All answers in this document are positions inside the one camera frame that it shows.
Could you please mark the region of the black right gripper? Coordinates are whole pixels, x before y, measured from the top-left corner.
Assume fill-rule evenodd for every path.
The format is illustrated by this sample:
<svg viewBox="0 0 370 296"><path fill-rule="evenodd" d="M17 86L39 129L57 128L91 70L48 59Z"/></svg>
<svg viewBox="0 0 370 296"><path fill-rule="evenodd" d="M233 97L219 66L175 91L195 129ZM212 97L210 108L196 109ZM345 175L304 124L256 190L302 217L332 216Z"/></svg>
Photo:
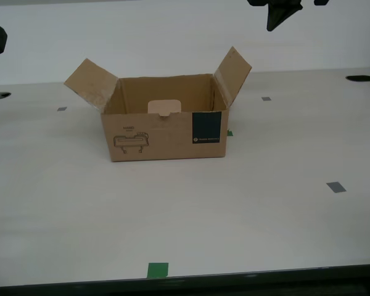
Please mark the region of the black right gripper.
<svg viewBox="0 0 370 296"><path fill-rule="evenodd" d="M302 0L248 0L251 6L268 5L266 29L273 31L294 13L303 9ZM315 6L325 6L329 0L314 0Z"/></svg>

